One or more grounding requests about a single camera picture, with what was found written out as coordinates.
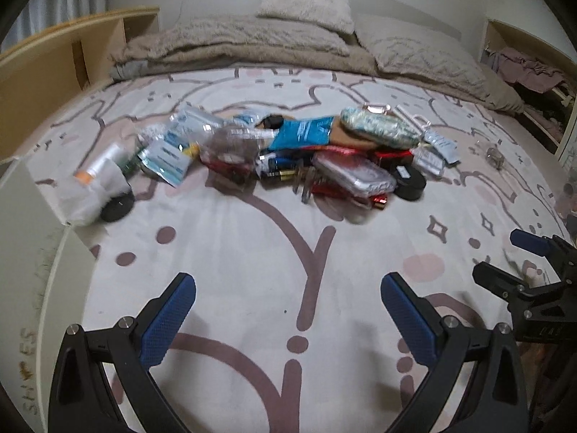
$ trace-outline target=screw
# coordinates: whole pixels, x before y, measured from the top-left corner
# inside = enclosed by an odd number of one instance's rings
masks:
[[[78,324],[71,324],[66,329],[66,333],[68,335],[76,335],[76,332],[80,330],[80,326]]]
[[[509,324],[506,324],[504,322],[498,323],[497,328],[499,329],[499,332],[501,332],[501,334],[503,334],[503,335],[507,335],[507,334],[511,333],[511,328],[509,327]]]
[[[442,318],[442,320],[443,322],[445,322],[445,325],[449,329],[454,329],[460,324],[459,320],[454,316],[445,316],[444,318]]]
[[[124,316],[118,320],[118,326],[121,329],[128,329],[135,322],[135,318],[132,316]]]

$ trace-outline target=clear plastic container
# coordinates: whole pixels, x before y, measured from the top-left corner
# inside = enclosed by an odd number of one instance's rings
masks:
[[[313,165],[354,197],[368,198],[393,192],[395,178],[361,156],[343,156],[331,151],[320,151],[313,157]]]

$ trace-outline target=fluffy beige pillow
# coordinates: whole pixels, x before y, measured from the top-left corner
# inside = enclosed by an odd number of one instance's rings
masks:
[[[314,23],[343,34],[355,28],[348,0],[261,0],[257,16]]]
[[[485,75],[457,39],[417,24],[373,15],[356,18],[360,44],[385,73],[415,75],[484,100]]]

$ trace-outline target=mattress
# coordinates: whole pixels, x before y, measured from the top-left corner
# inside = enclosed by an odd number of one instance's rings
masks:
[[[113,224],[79,229],[97,257],[82,321],[112,326],[136,315],[178,272],[197,300],[163,363],[151,369],[193,431],[384,431],[426,374],[380,298],[397,271],[442,315],[492,328],[506,305],[475,285],[475,263],[557,280],[544,259],[514,248],[515,228],[561,235],[551,192],[529,156],[483,107],[390,80],[322,70],[229,68],[117,83],[70,105],[30,153],[28,167],[53,202],[58,181],[111,142],[178,108],[218,115],[266,106],[296,118],[363,102],[400,104],[458,143],[462,161],[430,180],[417,202],[352,214],[342,202],[301,203],[290,188],[223,191],[200,165],[173,188],[138,175],[137,202]],[[496,171],[475,149],[499,145]],[[107,373],[131,428],[141,431],[112,367]],[[448,425],[465,368],[436,426]]]

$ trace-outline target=textured blue pad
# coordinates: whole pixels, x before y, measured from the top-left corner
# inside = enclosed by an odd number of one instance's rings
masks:
[[[550,251],[549,241],[530,232],[521,231],[521,229],[511,231],[510,239],[513,246],[528,250],[540,257],[545,257]]]
[[[428,368],[434,366],[438,358],[435,335],[390,275],[383,277],[381,298],[415,361]]]
[[[140,363],[145,369],[162,362],[195,299],[194,278],[187,275],[142,336]]]

